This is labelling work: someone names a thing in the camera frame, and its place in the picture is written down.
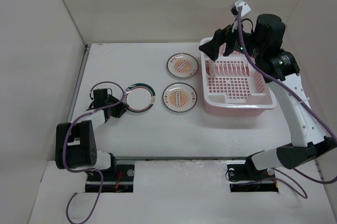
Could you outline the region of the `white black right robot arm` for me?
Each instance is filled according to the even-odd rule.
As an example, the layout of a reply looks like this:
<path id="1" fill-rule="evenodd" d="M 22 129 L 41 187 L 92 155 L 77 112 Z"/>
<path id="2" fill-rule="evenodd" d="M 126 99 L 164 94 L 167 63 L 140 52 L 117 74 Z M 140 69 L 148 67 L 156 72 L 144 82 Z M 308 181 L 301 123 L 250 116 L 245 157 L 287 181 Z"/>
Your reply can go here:
<path id="1" fill-rule="evenodd" d="M 201 40 L 204 106 L 218 116 L 257 116 L 279 103 L 291 142 L 245 159 L 244 179 L 269 168 L 298 166 L 336 147 L 336 136 L 311 110 L 294 56 L 281 45 L 285 24 L 262 14 L 246 33 L 231 24 Z"/>

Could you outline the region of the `white plate green red rim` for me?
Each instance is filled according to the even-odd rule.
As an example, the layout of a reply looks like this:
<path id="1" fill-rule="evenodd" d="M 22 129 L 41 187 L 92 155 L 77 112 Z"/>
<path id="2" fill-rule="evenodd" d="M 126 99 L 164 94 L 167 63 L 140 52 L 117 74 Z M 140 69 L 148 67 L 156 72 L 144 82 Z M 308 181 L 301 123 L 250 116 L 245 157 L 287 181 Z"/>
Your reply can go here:
<path id="1" fill-rule="evenodd" d="M 135 83 L 125 89 L 127 111 L 140 114 L 150 110 L 156 101 L 155 90 L 148 84 Z"/>

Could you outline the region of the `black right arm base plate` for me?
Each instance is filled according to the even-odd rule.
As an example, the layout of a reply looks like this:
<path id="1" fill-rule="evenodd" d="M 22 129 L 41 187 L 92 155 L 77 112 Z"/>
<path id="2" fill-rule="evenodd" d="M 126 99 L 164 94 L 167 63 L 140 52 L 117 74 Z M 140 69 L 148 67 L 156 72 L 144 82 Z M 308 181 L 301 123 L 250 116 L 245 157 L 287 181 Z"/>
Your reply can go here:
<path id="1" fill-rule="evenodd" d="M 226 179 L 230 182 L 230 192 L 279 192 L 274 171 L 248 171 L 245 164 L 228 163 Z"/>

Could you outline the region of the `orange sunburst plate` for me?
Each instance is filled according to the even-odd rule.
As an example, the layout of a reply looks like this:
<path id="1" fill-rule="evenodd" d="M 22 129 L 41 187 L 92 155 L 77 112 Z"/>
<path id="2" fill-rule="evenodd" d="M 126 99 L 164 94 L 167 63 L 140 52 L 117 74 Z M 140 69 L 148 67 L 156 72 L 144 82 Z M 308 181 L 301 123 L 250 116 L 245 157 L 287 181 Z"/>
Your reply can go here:
<path id="1" fill-rule="evenodd" d="M 164 88 L 162 101 L 166 109 L 177 114 L 188 113 L 197 104 L 196 90 L 189 84 L 176 82 Z"/>
<path id="2" fill-rule="evenodd" d="M 194 56 L 187 53 L 177 53 L 167 60 L 166 68 L 174 77 L 190 78 L 196 74 L 199 64 Z"/>

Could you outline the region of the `white plate grey flower pattern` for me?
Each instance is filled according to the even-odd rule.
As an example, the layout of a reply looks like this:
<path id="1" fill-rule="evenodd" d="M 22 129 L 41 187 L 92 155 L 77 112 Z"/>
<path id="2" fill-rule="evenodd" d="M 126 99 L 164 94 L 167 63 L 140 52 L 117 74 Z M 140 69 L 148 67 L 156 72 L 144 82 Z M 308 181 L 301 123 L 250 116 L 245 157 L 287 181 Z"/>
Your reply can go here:
<path id="1" fill-rule="evenodd" d="M 216 71 L 215 71 L 215 62 L 212 61 L 211 59 L 209 60 L 209 70 L 210 70 L 210 75 L 212 77 L 215 77 Z"/>

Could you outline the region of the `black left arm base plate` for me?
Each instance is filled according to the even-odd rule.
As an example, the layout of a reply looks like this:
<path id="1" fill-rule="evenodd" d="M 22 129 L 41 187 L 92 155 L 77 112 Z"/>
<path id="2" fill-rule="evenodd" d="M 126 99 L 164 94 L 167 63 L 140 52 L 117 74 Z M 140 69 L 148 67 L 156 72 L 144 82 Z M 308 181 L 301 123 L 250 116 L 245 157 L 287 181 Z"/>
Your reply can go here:
<path id="1" fill-rule="evenodd" d="M 116 169 L 101 171 L 103 174 L 102 193 L 132 193 L 134 189 L 135 163 L 123 160 Z M 98 192 L 101 177 L 97 172 L 88 172 L 85 192 Z"/>

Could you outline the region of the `orange sunburst plate front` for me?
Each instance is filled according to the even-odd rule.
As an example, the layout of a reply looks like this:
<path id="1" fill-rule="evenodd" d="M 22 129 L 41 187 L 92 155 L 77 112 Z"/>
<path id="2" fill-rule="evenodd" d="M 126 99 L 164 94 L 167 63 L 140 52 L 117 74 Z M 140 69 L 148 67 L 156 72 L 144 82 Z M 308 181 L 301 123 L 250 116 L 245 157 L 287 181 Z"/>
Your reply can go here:
<path id="1" fill-rule="evenodd" d="M 188 113 L 197 104 L 196 90 L 189 84 L 176 82 L 164 88 L 162 101 L 166 109 L 177 114 Z"/>

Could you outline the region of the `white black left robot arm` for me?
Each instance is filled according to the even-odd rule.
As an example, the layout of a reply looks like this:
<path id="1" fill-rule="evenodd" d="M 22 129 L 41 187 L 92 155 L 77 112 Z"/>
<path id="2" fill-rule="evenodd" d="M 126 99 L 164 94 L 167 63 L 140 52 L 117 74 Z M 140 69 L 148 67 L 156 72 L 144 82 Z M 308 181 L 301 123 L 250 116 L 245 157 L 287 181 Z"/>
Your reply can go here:
<path id="1" fill-rule="evenodd" d="M 125 91 L 120 99 L 107 88 L 91 91 L 91 104 L 86 113 L 71 123 L 56 127 L 55 162 L 58 169 L 70 172 L 99 170 L 106 180 L 117 176 L 116 158 L 112 153 L 97 150 L 95 130 L 111 117 L 120 118 L 127 110 Z"/>

